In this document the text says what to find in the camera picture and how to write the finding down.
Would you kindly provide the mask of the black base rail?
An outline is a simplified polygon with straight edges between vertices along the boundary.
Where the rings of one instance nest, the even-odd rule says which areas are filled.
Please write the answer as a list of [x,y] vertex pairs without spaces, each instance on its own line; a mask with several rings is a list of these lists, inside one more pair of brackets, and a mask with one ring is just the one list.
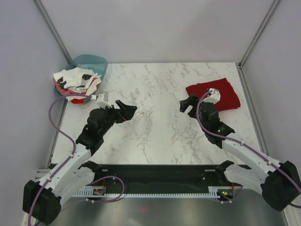
[[192,193],[207,192],[210,186],[231,187],[218,165],[100,165],[83,164],[91,169],[96,185],[109,193]]

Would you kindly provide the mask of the folded red t shirt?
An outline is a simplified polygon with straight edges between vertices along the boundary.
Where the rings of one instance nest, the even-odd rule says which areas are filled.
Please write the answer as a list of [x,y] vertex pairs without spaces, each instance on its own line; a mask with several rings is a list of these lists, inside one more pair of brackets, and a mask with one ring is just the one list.
[[219,112],[235,110],[241,106],[237,94],[235,93],[232,85],[228,82],[226,78],[190,85],[186,87],[186,91],[189,96],[194,94],[198,97],[201,97],[210,88],[217,89],[220,92],[221,99],[216,104],[216,109]]

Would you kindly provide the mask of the teal plastic basket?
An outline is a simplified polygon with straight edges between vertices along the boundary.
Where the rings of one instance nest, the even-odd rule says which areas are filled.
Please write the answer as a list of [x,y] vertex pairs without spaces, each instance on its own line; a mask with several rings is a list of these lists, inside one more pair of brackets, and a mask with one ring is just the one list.
[[76,67],[92,70],[94,71],[94,73],[98,73],[98,75],[100,75],[101,80],[103,81],[106,75],[108,62],[104,58],[99,56],[80,55],[74,58],[74,60],[69,64],[69,66],[65,70],[71,70]]

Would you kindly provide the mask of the left aluminium frame post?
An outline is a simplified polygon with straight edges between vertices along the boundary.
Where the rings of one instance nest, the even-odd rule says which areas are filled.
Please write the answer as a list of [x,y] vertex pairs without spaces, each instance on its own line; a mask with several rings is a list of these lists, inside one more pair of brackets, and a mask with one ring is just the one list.
[[62,38],[60,37],[54,23],[52,22],[45,6],[43,5],[41,0],[33,0],[33,3],[35,5],[35,7],[37,8],[38,12],[40,13],[42,19],[44,20],[46,26],[48,27],[50,33],[52,34],[52,36],[54,37],[61,53],[63,54],[64,58],[66,59],[66,61],[68,63],[70,63],[72,61],[72,58],[62,40]]

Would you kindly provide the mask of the aluminium frame post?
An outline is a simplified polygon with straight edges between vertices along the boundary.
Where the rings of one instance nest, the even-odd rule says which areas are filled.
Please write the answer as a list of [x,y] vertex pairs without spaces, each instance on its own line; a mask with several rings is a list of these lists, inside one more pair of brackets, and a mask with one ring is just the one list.
[[70,63],[72,61],[72,58],[62,40],[62,38],[60,37],[54,23],[52,22],[45,6],[43,5],[41,0],[33,0],[33,3],[35,5],[35,7],[37,8],[38,12],[40,13],[42,19],[44,20],[46,26],[48,27],[50,33],[52,34],[52,36],[54,37],[61,53],[63,54],[64,58],[66,59],[66,61],[68,63]]
[[248,58],[250,57],[253,49],[257,45],[259,39],[263,35],[265,29],[267,28],[269,22],[271,21],[272,17],[274,16],[275,12],[277,11],[279,5],[281,4],[281,0],[273,0],[268,11],[266,12],[262,22],[260,23],[255,35],[253,36],[250,44],[248,45],[245,53],[243,54],[242,59],[236,63],[236,66],[238,67],[239,70],[242,70],[244,65],[246,64]]

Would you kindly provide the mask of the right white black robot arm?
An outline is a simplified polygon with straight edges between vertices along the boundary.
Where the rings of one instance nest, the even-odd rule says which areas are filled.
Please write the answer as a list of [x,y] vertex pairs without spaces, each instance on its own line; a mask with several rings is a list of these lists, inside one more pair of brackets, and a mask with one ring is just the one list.
[[198,121],[211,144],[236,156],[249,167],[245,169],[232,162],[224,162],[221,164],[222,170],[215,174],[216,182],[223,186],[232,182],[251,189],[277,211],[289,205],[299,208],[293,204],[301,194],[301,180],[296,166],[290,161],[282,163],[256,151],[233,128],[222,122],[216,108],[220,99],[219,91],[210,89],[201,98],[190,95],[180,101],[182,113],[192,106],[188,116]]

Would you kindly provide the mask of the right aluminium frame post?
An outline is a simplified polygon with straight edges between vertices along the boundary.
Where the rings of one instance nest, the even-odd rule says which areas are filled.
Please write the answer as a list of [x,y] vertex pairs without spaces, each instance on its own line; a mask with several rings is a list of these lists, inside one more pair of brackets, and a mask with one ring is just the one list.
[[262,22],[260,23],[255,35],[253,36],[250,44],[248,45],[245,53],[243,54],[242,59],[236,63],[236,66],[238,67],[239,70],[242,70],[244,65],[246,64],[248,58],[250,57],[253,49],[257,45],[259,39],[263,35],[265,29],[267,28],[269,22],[271,21],[272,17],[274,16],[275,12],[277,11],[279,5],[281,4],[281,0],[273,0],[268,11],[266,12]]

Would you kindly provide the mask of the white t shirt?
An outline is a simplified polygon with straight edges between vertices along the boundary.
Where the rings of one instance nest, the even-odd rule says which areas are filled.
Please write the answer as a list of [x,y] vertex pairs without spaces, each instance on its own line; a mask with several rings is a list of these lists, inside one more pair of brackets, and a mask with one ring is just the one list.
[[92,70],[73,68],[62,70],[53,74],[56,88],[61,93],[81,93],[91,95],[97,90],[97,85],[101,83],[98,73]]

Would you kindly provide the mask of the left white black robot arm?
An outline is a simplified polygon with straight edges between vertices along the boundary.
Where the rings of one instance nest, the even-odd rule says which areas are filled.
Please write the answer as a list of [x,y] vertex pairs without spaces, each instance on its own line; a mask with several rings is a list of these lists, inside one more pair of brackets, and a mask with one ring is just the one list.
[[126,105],[120,100],[115,103],[117,109],[106,101],[99,102],[99,108],[90,112],[82,133],[72,141],[73,150],[38,181],[26,183],[23,211],[28,213],[28,225],[32,218],[45,225],[51,224],[78,190],[103,181],[98,165],[89,159],[103,144],[108,130],[114,124],[131,120],[137,110],[136,106]]

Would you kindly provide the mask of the white shirt red trim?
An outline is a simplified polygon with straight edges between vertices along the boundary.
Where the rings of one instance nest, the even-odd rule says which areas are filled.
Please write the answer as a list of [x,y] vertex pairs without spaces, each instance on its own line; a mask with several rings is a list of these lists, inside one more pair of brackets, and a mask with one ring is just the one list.
[[[82,94],[86,96],[90,96],[93,95],[95,92],[96,90],[89,91],[88,93],[84,92]],[[57,97],[66,96],[69,94],[78,94],[77,92],[74,92],[72,90],[64,90],[64,89],[58,90],[57,88],[54,88],[54,93],[56,94]],[[80,96],[70,96],[70,97],[66,97],[65,99],[67,99],[69,102],[73,104],[84,104],[84,103],[88,103],[91,100],[90,97],[80,97]]]

